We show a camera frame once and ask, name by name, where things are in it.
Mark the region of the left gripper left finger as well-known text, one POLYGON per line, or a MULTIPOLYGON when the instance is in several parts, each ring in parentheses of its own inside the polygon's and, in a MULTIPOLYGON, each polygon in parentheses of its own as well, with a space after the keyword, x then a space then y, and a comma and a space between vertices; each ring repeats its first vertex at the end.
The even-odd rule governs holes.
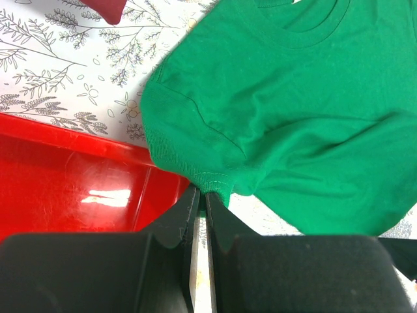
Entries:
POLYGON ((192 312, 200 191, 126 233, 22 233, 1 243, 2 312, 192 312))

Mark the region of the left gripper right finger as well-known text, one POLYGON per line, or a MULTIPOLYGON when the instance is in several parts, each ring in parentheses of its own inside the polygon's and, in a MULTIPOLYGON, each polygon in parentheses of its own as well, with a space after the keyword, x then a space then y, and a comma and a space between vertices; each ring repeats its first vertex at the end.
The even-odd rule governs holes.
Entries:
POLYGON ((263 236, 205 196, 218 312, 411 312, 394 267, 409 239, 263 236))

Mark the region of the green t shirt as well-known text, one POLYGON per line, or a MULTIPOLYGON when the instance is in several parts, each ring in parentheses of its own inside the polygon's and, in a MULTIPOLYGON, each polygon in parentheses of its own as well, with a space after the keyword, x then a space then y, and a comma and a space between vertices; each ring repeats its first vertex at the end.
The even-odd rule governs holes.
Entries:
POLYGON ((155 165, 203 193, 380 235, 416 203, 416 2, 220 1, 140 110, 155 165))

